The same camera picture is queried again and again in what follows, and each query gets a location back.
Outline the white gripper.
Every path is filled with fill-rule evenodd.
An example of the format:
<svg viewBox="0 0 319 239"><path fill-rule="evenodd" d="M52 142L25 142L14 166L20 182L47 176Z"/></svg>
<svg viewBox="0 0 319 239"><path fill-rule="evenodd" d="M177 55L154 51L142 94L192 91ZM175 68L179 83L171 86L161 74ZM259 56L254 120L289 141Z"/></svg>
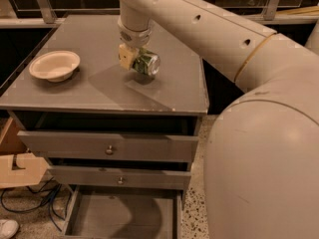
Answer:
<svg viewBox="0 0 319 239"><path fill-rule="evenodd" d="M142 31L134 31L127 28L121 19L118 20L118 28L120 38L124 42L119 46L120 65L129 70L139 54L139 49L144 47L151 38L153 31L153 23L149 23L148 27Z"/></svg>

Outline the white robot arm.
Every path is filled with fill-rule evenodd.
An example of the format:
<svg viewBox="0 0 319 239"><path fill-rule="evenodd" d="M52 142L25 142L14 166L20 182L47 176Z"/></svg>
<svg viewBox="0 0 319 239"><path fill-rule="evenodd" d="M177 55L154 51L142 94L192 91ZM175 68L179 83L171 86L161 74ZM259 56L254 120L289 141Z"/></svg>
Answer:
<svg viewBox="0 0 319 239"><path fill-rule="evenodd" d="M319 239L319 56L202 0L119 0L124 41L157 22L243 92L204 160L212 239Z"/></svg>

